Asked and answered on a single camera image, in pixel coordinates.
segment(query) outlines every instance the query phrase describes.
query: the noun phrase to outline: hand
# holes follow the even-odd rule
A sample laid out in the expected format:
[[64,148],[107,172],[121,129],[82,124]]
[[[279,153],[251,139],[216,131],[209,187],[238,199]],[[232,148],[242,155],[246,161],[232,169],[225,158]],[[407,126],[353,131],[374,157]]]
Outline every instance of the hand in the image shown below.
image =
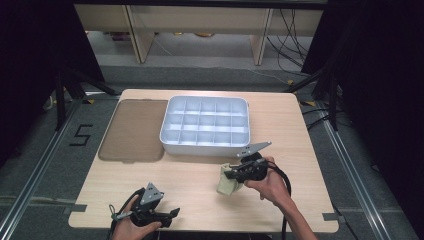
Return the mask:
[[[269,164],[276,166],[273,157],[264,158]],[[262,181],[247,180],[244,185],[256,189],[260,193],[261,200],[266,198],[278,207],[282,201],[291,199],[284,180],[272,169],[268,169],[267,176]]]
[[[138,196],[134,196],[125,207],[124,212],[131,210],[132,204]],[[115,227],[112,240],[140,240],[147,236],[149,233],[156,231],[161,226],[160,222],[153,222],[149,225],[138,227],[134,225],[129,217],[120,220]]]

